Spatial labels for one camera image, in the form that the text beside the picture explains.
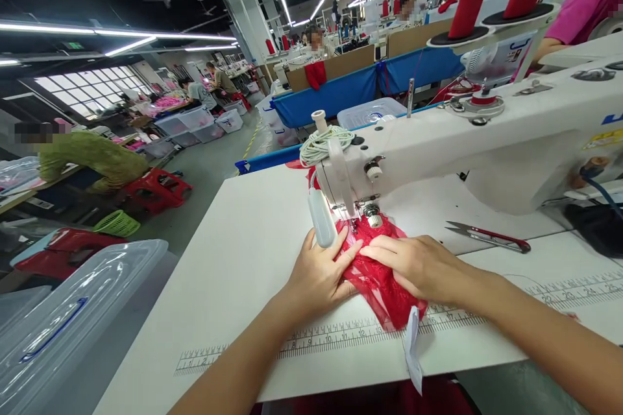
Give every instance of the window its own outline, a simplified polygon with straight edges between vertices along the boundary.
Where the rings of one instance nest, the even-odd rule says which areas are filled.
[[[97,118],[98,113],[121,102],[119,94],[124,89],[150,93],[135,72],[125,66],[35,78],[35,81],[87,120]]]

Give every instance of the floor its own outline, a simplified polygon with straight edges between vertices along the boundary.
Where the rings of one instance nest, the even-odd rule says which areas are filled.
[[[251,94],[253,107],[263,98],[261,93]],[[190,199],[183,206],[169,209],[149,219],[130,240],[163,239],[169,242],[169,251],[181,256],[199,223],[205,216],[221,184],[236,176],[235,162],[273,150],[272,137],[260,125],[257,110],[242,116],[244,126],[240,131],[226,134],[221,139],[199,144],[181,151],[165,167],[167,172],[182,171],[184,180],[194,187]]]

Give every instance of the pink shirt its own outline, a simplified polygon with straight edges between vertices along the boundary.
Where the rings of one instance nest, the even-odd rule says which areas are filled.
[[[621,4],[623,0],[565,0],[545,37],[564,45],[586,42],[599,23],[621,10]]]

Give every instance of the stool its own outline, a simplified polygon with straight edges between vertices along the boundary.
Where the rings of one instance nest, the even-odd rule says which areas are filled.
[[[123,189],[151,215],[157,215],[184,204],[183,194],[193,187],[171,173],[153,168]]]
[[[60,228],[30,245],[10,264],[16,270],[65,280],[99,250],[118,243],[127,243],[127,240],[86,230]]]

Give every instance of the ruler markings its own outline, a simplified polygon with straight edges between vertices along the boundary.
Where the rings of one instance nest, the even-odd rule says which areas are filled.
[[[575,307],[623,299],[623,270],[596,274],[580,279],[566,279],[524,287],[523,290],[543,303],[562,311]],[[420,334],[480,326],[487,320],[463,309],[431,303],[420,323]],[[363,318],[340,323],[321,324],[292,334],[279,351],[277,359],[339,350],[390,340],[404,340],[405,331],[385,332],[377,319]],[[174,376],[203,373],[227,349],[211,346],[181,353]]]

